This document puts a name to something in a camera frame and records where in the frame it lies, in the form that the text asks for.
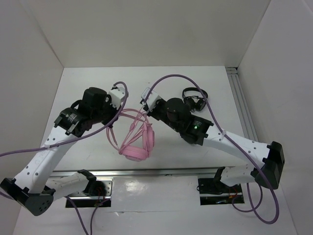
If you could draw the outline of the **pink headphones with cable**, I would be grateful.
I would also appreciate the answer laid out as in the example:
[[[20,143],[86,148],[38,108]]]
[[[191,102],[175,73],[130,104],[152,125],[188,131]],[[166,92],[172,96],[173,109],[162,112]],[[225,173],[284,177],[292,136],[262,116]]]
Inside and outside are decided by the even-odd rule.
[[[147,118],[147,113],[142,109],[125,109],[122,117],[133,119],[128,133],[121,144],[117,143],[113,128],[106,129],[106,135],[111,146],[131,161],[144,161],[149,158],[155,146],[155,133],[152,123]]]

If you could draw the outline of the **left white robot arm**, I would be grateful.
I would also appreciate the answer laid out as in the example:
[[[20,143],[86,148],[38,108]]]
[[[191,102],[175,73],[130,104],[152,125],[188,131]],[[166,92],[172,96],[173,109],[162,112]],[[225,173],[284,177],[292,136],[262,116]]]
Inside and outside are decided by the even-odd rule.
[[[95,195],[97,188],[105,188],[84,169],[58,179],[50,176],[63,156],[94,124],[108,127],[114,123],[126,95],[125,89],[117,86],[109,92],[95,87],[86,89],[81,100],[60,112],[32,160],[15,177],[4,178],[0,187],[34,216],[43,214],[54,201],[72,193]]]

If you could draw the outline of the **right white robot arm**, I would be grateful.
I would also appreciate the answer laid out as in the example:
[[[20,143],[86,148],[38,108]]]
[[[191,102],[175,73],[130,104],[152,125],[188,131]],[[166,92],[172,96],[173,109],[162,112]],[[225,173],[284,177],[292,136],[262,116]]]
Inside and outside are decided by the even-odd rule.
[[[256,182],[278,189],[285,158],[282,145],[260,143],[230,132],[221,132],[211,121],[191,114],[180,98],[149,97],[144,110],[178,132],[189,144],[212,147],[246,162],[242,166],[218,168],[213,186],[219,192],[236,184]]]

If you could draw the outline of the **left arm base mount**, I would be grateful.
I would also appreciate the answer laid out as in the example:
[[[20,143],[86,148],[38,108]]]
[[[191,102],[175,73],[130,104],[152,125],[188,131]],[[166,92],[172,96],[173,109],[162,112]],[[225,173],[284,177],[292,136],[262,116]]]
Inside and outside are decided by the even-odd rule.
[[[95,208],[99,204],[101,204],[101,208],[111,207],[113,178],[99,177],[97,181],[100,182],[91,194],[74,192],[69,195],[69,198],[74,202],[77,208]]]

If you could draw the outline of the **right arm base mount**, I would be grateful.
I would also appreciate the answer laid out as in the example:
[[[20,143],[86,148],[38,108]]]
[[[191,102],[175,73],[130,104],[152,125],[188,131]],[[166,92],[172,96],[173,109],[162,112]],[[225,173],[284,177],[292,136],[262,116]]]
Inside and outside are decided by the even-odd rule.
[[[201,206],[245,202],[241,185],[229,187],[221,182],[215,182],[213,178],[199,178],[197,191],[200,194]]]

